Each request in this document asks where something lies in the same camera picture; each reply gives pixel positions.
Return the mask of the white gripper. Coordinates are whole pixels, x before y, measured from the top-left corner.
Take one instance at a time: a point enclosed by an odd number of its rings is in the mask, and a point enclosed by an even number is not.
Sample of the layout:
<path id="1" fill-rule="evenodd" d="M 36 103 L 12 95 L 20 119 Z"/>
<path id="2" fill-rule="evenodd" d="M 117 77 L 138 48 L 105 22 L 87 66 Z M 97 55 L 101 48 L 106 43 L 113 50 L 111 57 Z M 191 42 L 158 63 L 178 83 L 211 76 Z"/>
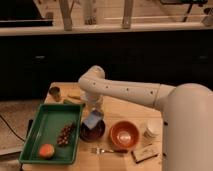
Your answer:
<path id="1" fill-rule="evenodd" d="M 98 111 L 102 110 L 103 97 L 101 95 L 94 95 L 83 92 L 81 95 L 81 99 L 86 104 L 86 108 L 89 111 L 92 111 L 94 109 Z"/>

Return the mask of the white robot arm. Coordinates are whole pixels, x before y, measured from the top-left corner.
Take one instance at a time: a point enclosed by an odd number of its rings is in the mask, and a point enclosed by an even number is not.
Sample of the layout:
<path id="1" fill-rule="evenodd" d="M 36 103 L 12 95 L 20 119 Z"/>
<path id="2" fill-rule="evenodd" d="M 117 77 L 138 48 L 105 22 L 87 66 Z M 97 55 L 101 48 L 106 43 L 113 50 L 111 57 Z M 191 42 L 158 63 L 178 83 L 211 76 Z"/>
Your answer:
<path id="1" fill-rule="evenodd" d="M 213 90 L 196 83 L 107 80 L 97 65 L 78 84 L 90 101 L 106 95 L 161 112 L 162 171 L 213 171 Z"/>

